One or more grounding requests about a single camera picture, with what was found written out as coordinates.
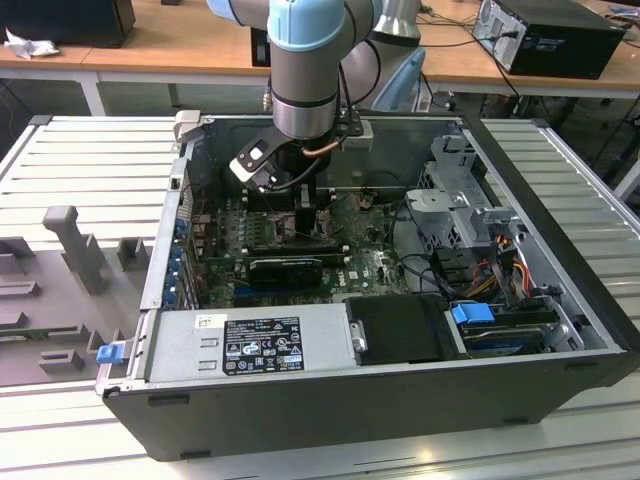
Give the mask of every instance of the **white paper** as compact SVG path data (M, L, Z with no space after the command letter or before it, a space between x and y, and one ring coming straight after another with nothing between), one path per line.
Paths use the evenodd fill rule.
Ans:
M31 60L31 57L42 57L60 53L60 50L56 49L53 42L49 40L32 41L12 34L9 29L6 29L5 32L7 33L7 41L4 42L4 46L17 57Z
M196 315L195 328L224 328L224 322L226 321L227 321L226 313Z

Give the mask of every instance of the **label sticker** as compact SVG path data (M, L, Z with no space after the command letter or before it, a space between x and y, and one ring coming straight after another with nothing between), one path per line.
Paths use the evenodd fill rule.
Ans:
M226 375L304 370L300 318L224 322L222 366Z
M195 328L222 328L227 320L226 313L214 313L210 315L196 315Z

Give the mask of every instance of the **blue latch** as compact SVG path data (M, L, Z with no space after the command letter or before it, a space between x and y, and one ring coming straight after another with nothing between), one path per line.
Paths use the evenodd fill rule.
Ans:
M461 323L493 323L496 321L491 307L486 303L459 303L451 309L456 325Z
M103 365L105 363L124 363L124 344L116 343L114 345L102 345L98 349L96 363L98 365Z
M170 251L171 256L175 258L180 258L183 253L184 253L184 249L182 247L179 247L177 245L171 245L171 251Z
M182 218L176 218L176 230L184 232L187 229L187 222Z

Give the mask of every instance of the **white table leg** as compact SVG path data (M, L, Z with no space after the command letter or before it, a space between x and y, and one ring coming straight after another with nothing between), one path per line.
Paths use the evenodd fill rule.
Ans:
M640 156L613 193L624 202L633 193L638 184L640 184Z
M76 81L82 87L82 92L84 93L84 98L87 101L91 115L94 117L105 116L107 113L102 103L102 97L100 97L100 90L98 89L100 80L96 72L78 72Z

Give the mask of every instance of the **black computer tower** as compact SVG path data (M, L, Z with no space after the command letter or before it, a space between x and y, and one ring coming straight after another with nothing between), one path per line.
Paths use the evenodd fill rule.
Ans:
M120 47L133 28L131 0L0 0L0 31L57 45Z
M586 79L600 77L624 33L571 0L484 0L473 29L511 75Z

